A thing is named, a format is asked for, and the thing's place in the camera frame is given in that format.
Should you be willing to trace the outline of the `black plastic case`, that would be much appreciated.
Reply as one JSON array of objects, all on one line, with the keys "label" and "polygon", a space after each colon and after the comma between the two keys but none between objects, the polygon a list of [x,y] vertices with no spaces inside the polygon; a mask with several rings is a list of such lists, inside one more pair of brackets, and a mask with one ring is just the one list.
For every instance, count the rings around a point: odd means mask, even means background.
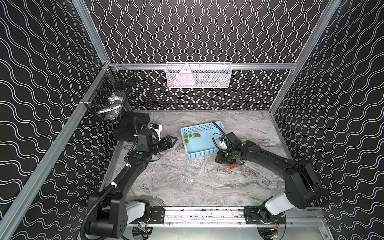
[{"label": "black plastic case", "polygon": [[145,125],[150,122],[150,116],[146,113],[125,113],[117,129],[113,133],[113,137],[117,141],[133,143],[136,139],[134,127],[134,118],[139,118]]}]

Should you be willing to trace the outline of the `white items in corner basket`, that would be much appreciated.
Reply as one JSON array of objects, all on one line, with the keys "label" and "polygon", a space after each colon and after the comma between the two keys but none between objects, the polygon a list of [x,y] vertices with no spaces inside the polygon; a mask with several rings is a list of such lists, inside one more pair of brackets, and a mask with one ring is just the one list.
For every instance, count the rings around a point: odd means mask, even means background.
[{"label": "white items in corner basket", "polygon": [[125,97],[121,97],[118,94],[113,93],[106,100],[106,107],[97,111],[97,114],[106,121],[116,120],[123,109],[123,103]]}]

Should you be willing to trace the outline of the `light blue perforated plastic basket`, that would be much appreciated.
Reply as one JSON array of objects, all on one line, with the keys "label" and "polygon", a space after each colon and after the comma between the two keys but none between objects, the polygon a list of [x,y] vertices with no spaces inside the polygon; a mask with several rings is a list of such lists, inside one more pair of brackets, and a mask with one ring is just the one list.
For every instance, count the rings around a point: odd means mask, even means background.
[{"label": "light blue perforated plastic basket", "polygon": [[[214,155],[218,152],[215,146],[215,139],[219,137],[222,132],[219,130],[220,127],[224,130],[224,125],[220,121],[213,123],[206,123],[201,125],[195,125],[190,127],[181,128],[182,140],[185,148],[185,152],[189,159],[195,159]],[[184,135],[198,133],[201,134],[199,138],[188,138],[189,143],[185,144]]]}]

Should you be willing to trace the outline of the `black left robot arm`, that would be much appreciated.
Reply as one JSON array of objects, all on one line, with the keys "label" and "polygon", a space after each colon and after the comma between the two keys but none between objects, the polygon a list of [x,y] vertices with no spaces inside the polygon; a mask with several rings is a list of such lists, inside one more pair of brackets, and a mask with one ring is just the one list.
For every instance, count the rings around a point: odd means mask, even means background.
[{"label": "black left robot arm", "polygon": [[91,236],[97,240],[119,239],[129,223],[150,217],[150,207],[145,202],[133,204],[133,208],[141,208],[139,214],[129,214],[126,196],[139,175],[153,161],[153,156],[173,148],[178,139],[173,136],[160,138],[153,128],[137,117],[133,124],[136,139],[125,158],[125,166],[109,185],[88,198],[87,213],[80,228],[82,240]]}]

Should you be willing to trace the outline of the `pink triangular object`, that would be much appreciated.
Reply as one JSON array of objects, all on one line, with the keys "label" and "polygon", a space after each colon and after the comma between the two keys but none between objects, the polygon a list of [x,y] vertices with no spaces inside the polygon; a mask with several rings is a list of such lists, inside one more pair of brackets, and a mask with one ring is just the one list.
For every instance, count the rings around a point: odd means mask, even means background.
[{"label": "pink triangular object", "polygon": [[194,75],[189,63],[185,63],[174,80],[176,87],[192,87],[196,85]]}]

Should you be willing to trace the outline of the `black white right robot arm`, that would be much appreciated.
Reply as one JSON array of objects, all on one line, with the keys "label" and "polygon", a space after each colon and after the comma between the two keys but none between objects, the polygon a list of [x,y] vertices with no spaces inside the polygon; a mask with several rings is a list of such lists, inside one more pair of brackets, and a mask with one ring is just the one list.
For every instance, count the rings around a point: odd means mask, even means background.
[{"label": "black white right robot arm", "polygon": [[310,163],[300,163],[269,152],[251,141],[240,141],[231,132],[213,139],[219,164],[239,164],[250,161],[275,173],[284,180],[285,191],[265,200],[257,211],[258,217],[270,222],[278,214],[293,209],[306,209],[322,194],[320,181]]}]

